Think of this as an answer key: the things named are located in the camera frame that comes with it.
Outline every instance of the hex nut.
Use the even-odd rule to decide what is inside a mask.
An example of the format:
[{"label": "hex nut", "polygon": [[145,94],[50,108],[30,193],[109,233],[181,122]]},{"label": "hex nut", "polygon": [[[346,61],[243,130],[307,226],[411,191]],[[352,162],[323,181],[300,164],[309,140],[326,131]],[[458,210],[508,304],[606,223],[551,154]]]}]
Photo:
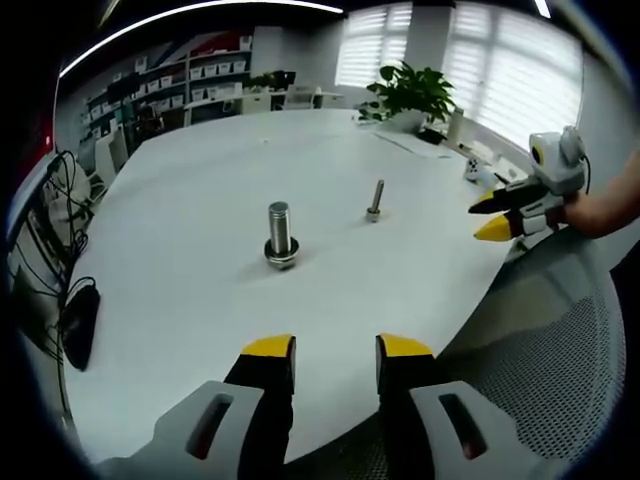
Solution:
[{"label": "hex nut", "polygon": [[376,223],[379,217],[380,217],[380,210],[371,210],[370,208],[367,208],[367,214],[365,215],[365,218],[367,219],[367,221],[371,223]]},{"label": "hex nut", "polygon": [[284,255],[278,255],[271,247],[271,240],[267,240],[264,244],[264,256],[267,262],[276,270],[287,270],[296,264],[296,255],[300,250],[297,240],[291,237],[291,251]]}]

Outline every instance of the threaded bolt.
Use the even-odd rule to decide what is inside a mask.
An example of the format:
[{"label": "threaded bolt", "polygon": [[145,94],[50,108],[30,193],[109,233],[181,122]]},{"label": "threaded bolt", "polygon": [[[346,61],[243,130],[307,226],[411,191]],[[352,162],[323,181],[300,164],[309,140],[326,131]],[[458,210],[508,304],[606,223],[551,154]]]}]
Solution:
[{"label": "threaded bolt", "polygon": [[382,198],[382,190],[384,190],[384,180],[378,180],[378,185],[376,185],[376,193],[373,195],[373,203],[371,204],[372,212],[377,212],[380,210],[380,199]]},{"label": "threaded bolt", "polygon": [[291,251],[291,227],[289,226],[289,205],[275,202],[269,205],[269,227],[271,248],[278,255]]},{"label": "threaded bolt", "polygon": [[286,202],[269,205],[269,228],[271,237],[264,246],[267,261],[278,270],[291,268],[295,264],[300,246],[291,236],[289,205]]}]

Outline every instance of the human arm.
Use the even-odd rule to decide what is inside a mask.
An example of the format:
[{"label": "human arm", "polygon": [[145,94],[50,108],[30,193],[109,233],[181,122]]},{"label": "human arm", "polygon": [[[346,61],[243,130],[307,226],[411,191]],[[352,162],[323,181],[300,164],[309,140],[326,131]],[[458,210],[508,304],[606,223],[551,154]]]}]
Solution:
[{"label": "human arm", "polygon": [[578,194],[564,207],[568,224],[591,238],[604,237],[640,216],[640,149],[599,195]]}]

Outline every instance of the desk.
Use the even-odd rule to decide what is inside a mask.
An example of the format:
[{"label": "desk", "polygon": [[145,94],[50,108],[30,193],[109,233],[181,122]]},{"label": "desk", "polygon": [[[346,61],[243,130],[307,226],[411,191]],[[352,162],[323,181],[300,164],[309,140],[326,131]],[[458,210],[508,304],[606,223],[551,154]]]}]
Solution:
[{"label": "desk", "polygon": [[[164,412],[223,379],[242,347],[291,332],[291,461],[377,410],[376,334],[439,354],[464,325],[511,244],[473,238],[487,217],[467,214],[483,192],[463,179],[463,157],[382,138],[354,117],[230,117],[149,140],[129,159],[74,272],[94,276],[102,295],[87,370],[65,366],[90,460],[133,454]],[[368,224],[380,178],[382,215]],[[276,200],[289,202],[300,242],[287,272],[262,253]]]},{"label": "desk", "polygon": [[[285,90],[279,92],[264,92],[264,93],[244,93],[242,95],[231,95],[224,98],[214,98],[214,99],[204,99],[198,100],[197,102],[191,102],[184,106],[184,126],[188,127],[191,125],[192,112],[194,108],[205,107],[207,105],[212,105],[214,103],[223,103],[223,102],[238,102],[244,98],[255,98],[260,97],[262,95],[270,95],[273,99],[274,97],[284,97],[287,94]],[[343,95],[340,93],[332,93],[332,92],[318,92],[314,93],[312,102],[315,103],[316,99],[320,99],[320,108],[322,108],[322,99],[324,97],[340,97],[343,98]]]}]

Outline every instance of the window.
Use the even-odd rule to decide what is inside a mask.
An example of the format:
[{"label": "window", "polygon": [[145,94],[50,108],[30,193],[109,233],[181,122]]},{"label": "window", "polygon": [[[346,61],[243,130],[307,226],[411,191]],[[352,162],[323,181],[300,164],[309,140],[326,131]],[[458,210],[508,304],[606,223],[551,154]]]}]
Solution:
[{"label": "window", "polygon": [[404,60],[411,3],[360,10],[349,15],[340,45],[336,85],[366,87],[379,79],[380,67]]},{"label": "window", "polygon": [[465,116],[529,149],[534,132],[575,125],[582,49],[560,30],[510,10],[458,3],[445,56]]}]

